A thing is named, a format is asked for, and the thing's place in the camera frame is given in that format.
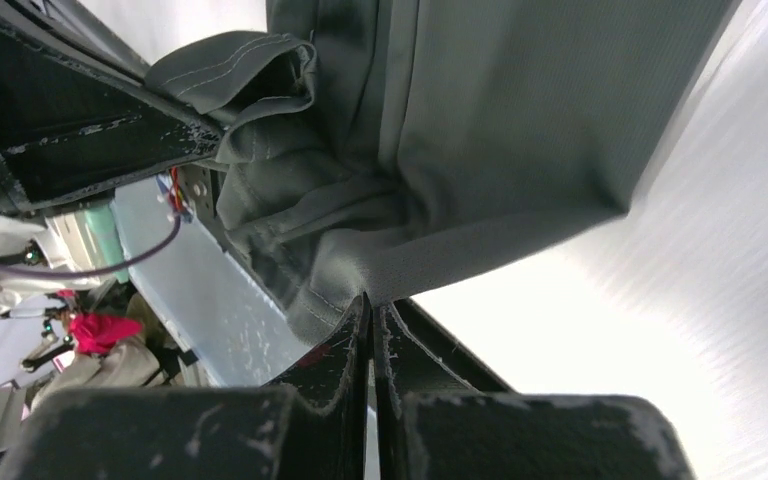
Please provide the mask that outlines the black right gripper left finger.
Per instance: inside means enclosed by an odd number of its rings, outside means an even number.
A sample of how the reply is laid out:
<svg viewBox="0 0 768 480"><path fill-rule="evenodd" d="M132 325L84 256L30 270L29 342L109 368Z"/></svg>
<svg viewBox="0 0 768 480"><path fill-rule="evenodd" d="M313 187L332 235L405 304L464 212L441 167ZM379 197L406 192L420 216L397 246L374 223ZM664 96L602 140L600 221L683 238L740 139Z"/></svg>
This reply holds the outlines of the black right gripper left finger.
<svg viewBox="0 0 768 480"><path fill-rule="evenodd" d="M259 387L57 393L0 479L360 479L370 320L360 295L328 338Z"/></svg>

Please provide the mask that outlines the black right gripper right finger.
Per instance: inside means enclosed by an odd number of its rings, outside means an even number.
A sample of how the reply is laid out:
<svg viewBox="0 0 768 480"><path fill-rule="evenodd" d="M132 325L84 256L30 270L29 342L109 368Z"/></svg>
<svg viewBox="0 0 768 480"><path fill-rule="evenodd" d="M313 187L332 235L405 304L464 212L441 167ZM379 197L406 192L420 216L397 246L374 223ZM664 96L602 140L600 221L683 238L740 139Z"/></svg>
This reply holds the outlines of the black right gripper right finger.
<svg viewBox="0 0 768 480"><path fill-rule="evenodd" d="M385 479L690 479L666 417L618 395L524 395L411 304L374 313Z"/></svg>

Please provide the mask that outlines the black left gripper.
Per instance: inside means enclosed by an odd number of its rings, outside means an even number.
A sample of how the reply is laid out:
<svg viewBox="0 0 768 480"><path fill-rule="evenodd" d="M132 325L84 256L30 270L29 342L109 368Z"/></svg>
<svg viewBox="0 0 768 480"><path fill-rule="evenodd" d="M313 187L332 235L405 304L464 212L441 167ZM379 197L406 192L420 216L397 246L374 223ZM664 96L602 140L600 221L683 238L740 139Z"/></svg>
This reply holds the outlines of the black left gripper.
<svg viewBox="0 0 768 480"><path fill-rule="evenodd" d="M0 213L60 208L215 154L220 127L145 84L75 1L0 1Z"/></svg>

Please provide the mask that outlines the dark grey t shirt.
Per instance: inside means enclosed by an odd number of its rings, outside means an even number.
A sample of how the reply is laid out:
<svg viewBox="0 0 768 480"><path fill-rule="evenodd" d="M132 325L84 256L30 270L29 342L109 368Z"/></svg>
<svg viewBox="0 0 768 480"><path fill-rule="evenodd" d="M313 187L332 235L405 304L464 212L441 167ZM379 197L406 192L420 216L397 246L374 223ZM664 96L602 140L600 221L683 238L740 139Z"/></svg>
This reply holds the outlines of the dark grey t shirt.
<svg viewBox="0 0 768 480"><path fill-rule="evenodd" d="M217 119L217 202L302 342L625 214L732 1L270 1L154 92Z"/></svg>

